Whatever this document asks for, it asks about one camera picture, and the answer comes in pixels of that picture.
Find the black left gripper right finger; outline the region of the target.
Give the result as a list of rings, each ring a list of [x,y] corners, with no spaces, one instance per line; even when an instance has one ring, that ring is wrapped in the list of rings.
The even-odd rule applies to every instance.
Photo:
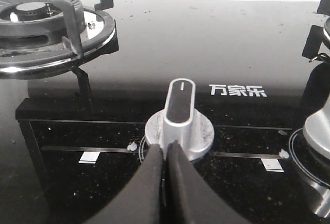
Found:
[[[248,223],[203,180],[178,142],[168,146],[171,223]]]

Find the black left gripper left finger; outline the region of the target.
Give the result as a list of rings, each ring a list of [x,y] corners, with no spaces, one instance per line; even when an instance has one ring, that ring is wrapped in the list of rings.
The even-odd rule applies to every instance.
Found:
[[[159,223],[163,151],[151,145],[131,180],[86,223]]]

